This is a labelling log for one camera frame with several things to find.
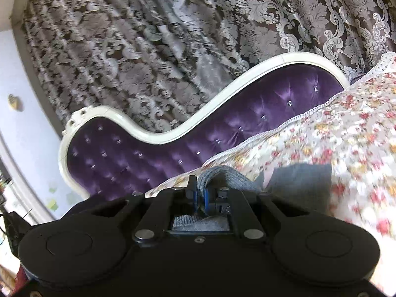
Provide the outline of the grey argyle knit sweater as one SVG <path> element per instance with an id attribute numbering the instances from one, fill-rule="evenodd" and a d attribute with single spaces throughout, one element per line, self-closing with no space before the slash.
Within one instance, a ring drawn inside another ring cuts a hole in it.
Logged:
<path id="1" fill-rule="evenodd" d="M 200 195 L 208 186 L 267 193 L 309 210 L 327 213 L 330 204 L 332 166 L 329 164 L 293 164 L 260 172 L 251 181 L 229 166 L 216 166 L 201 173 L 197 190 Z"/>

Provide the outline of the purple tufted white-framed headboard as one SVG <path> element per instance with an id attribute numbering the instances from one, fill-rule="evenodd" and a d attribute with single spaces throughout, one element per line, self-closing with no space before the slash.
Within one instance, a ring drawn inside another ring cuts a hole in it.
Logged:
<path id="1" fill-rule="evenodd" d="M 316 109 L 349 86 L 328 59 L 291 52 L 254 66 L 191 118 L 163 133 L 143 129 L 113 107 L 85 107 L 72 114 L 64 129 L 60 173 L 83 198 L 146 192 Z"/>

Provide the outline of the floral bed sheet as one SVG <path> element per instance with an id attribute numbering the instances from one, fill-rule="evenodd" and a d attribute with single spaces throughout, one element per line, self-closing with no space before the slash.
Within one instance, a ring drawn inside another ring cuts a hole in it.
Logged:
<path id="1" fill-rule="evenodd" d="M 208 159 L 253 180 L 292 164 L 329 164 L 328 212 L 366 229 L 381 250 L 372 283 L 395 294 L 395 54 L 323 105 Z"/>

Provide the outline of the brown silver damask curtain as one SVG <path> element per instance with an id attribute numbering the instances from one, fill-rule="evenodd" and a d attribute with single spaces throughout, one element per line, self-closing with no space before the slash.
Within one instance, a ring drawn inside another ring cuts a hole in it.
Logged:
<path id="1" fill-rule="evenodd" d="M 11 20 L 58 122 L 109 105 L 154 132 L 276 55 L 354 80 L 395 50 L 395 0 L 15 0 Z"/>

